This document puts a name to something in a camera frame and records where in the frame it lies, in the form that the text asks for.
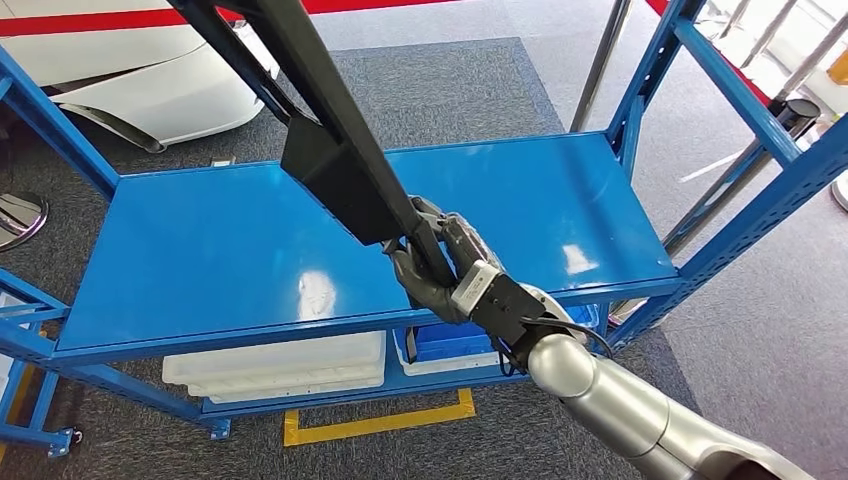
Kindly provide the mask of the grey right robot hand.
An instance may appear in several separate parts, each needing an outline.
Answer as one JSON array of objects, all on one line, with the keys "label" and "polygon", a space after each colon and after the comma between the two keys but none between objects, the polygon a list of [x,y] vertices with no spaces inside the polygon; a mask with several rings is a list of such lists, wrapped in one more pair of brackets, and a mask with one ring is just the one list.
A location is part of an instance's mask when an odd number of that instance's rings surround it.
[{"label": "grey right robot hand", "polygon": [[[456,212],[445,213],[421,196],[412,196],[410,200],[435,234],[436,240],[446,247],[457,281],[463,280],[477,260],[499,270],[504,268],[496,253],[462,215]],[[422,255],[411,243],[403,244],[398,239],[385,241],[382,243],[382,252],[390,258],[395,277],[405,289],[412,307],[427,308],[450,324],[467,320],[466,316],[450,304],[450,297],[456,286],[438,285],[433,276],[425,270]]]}]

